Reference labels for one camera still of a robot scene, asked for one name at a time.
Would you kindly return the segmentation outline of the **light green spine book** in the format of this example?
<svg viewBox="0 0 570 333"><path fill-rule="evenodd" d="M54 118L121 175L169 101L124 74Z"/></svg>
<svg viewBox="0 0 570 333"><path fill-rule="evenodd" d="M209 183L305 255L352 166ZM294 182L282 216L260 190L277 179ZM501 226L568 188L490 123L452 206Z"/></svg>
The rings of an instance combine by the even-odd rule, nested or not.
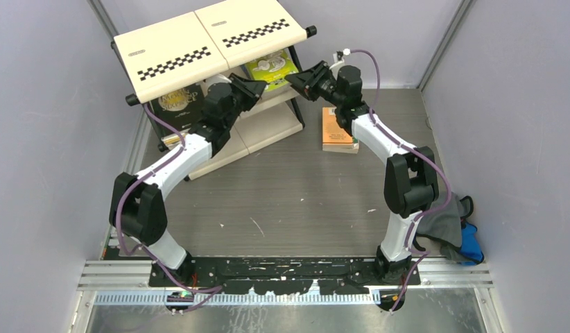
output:
<svg viewBox="0 0 570 333"><path fill-rule="evenodd" d="M288 81L285 77L299 72L285 49L249 61L244 67L252 80L266 81L265 92L286 86Z"/></svg>

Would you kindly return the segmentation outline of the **black Moon Sixpence book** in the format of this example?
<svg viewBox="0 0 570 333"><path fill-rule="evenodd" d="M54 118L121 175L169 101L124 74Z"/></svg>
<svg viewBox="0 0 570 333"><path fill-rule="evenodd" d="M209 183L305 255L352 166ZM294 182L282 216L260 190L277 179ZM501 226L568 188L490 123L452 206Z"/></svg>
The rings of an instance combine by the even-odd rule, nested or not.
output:
<svg viewBox="0 0 570 333"><path fill-rule="evenodd" d="M149 102L153 114L177 131L200 120L205 95L199 84L175 90Z"/></svg>

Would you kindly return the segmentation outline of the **yellow book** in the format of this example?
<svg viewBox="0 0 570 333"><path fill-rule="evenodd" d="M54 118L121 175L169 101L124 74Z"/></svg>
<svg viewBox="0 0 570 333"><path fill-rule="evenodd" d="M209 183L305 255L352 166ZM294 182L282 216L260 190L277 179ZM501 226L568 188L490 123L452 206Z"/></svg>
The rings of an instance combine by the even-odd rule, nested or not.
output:
<svg viewBox="0 0 570 333"><path fill-rule="evenodd" d="M171 134L163 137L161 142L167 149L172 149L181 143L181 138L176 134Z"/></svg>

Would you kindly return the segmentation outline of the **cream three-tier shelf rack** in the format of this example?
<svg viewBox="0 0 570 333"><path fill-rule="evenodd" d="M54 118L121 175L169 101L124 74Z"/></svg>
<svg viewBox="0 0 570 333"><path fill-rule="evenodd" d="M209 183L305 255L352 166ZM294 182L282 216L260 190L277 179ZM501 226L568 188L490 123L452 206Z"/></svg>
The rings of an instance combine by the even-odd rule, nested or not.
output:
<svg viewBox="0 0 570 333"><path fill-rule="evenodd" d="M178 102L192 85L208 94L231 75L246 76L245 65L261 57L299 62L295 45L313 35L278 1L222 1L143 28L112 42L133 93L130 105ZM262 95L240 114L220 153L188 174L194 180L300 132L303 116L297 92L283 86Z"/></svg>

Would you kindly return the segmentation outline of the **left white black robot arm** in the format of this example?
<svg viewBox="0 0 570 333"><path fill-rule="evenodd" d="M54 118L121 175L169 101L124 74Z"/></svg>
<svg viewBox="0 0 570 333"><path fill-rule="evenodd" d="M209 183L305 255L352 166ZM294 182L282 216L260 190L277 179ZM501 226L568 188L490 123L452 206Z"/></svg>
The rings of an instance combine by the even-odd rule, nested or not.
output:
<svg viewBox="0 0 570 333"><path fill-rule="evenodd" d="M251 110L267 86L236 74L214 83L203 101L200 119L164 157L136 174L121 173L114 181L110 224L127 255L125 237L135 240L166 271L178 287L190 283L192 256L171 236L165 200L194 169L212 159L226 145L240 114Z"/></svg>

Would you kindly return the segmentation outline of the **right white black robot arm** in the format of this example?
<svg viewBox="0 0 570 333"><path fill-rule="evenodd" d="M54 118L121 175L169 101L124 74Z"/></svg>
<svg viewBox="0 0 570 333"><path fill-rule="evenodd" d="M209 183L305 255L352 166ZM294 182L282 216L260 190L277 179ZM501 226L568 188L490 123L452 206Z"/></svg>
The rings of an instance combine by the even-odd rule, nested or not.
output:
<svg viewBox="0 0 570 333"><path fill-rule="evenodd" d="M390 218L373 275L383 284L396 283L411 268L411 246L420 219L440 193L433 151L408 143L383 124L363 100L361 71L354 66L344 65L334 73L322 61L285 79L305 99L331 103L339 127L383 162L383 196Z"/></svg>

